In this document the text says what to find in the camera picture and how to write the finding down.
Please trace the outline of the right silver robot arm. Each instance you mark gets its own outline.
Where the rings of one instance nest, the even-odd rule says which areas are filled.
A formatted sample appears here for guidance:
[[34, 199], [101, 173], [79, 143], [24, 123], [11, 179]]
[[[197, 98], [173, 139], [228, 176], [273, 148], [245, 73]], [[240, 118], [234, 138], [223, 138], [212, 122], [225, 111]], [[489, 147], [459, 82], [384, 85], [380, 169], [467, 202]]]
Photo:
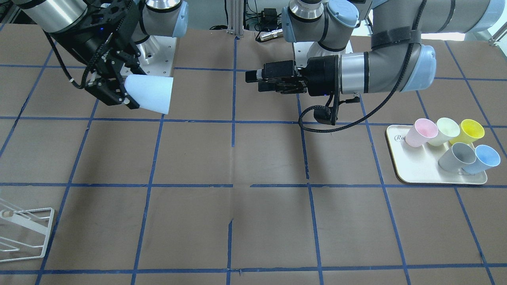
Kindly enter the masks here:
[[106, 105], [167, 115], [173, 78], [152, 76], [143, 62], [159, 53], [156, 36], [181, 38], [188, 28], [184, 0], [15, 0], [43, 29], [72, 85]]

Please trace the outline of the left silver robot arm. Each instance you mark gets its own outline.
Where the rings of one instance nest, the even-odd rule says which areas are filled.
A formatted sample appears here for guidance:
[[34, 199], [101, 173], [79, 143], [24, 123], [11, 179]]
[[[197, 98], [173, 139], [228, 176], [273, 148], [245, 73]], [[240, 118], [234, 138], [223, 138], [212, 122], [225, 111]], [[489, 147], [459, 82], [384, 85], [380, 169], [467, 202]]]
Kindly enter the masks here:
[[289, 43], [312, 42], [323, 56], [305, 67], [293, 60], [246, 72], [258, 90], [283, 94], [382, 93], [428, 88], [436, 52], [422, 34], [489, 29], [505, 0], [291, 0], [281, 13]]

